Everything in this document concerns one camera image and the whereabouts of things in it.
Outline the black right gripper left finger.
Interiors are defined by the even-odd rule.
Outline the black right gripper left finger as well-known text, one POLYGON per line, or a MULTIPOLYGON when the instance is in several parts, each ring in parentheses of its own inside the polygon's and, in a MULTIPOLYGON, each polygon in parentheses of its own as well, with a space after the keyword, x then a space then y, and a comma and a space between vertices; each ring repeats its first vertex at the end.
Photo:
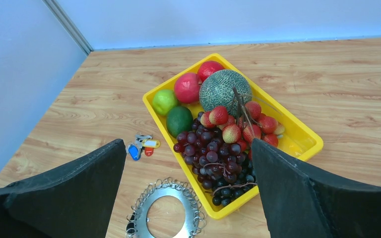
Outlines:
POLYGON ((103 238, 126 161, 123 140, 0 188, 0 238, 103 238))

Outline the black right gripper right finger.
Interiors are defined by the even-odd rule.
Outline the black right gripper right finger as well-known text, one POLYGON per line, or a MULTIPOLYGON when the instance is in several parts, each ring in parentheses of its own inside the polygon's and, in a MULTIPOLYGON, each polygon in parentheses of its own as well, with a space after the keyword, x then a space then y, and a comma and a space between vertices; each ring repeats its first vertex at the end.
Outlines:
POLYGON ((252 159, 273 238, 381 238, 381 186, 348 179, 255 139, 252 159))

